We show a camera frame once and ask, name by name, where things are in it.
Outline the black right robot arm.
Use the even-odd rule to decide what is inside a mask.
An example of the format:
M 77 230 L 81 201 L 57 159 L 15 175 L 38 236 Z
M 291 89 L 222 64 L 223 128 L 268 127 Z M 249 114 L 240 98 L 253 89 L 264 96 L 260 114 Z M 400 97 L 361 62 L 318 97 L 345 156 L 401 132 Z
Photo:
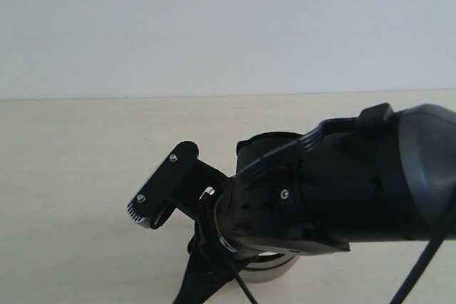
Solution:
M 270 253 L 343 253 L 352 243 L 425 241 L 393 297 L 403 302 L 444 240 L 455 238 L 455 113 L 387 103 L 329 119 L 305 135 L 239 142 L 237 170 L 194 169 L 203 189 L 177 207 L 195 216 L 176 303 L 203 303 Z

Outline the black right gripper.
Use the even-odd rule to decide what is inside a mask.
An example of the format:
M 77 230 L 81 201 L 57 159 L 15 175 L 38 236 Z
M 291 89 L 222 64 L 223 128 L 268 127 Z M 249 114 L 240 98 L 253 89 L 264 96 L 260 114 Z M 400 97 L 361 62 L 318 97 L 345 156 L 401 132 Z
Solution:
M 203 191 L 197 202 L 199 218 L 187 244 L 189 259 L 174 304 L 205 303 L 249 264 L 249 257 L 225 239 L 217 222 L 219 202 L 233 184 L 224 174 L 209 176 L 208 187 L 214 192 Z

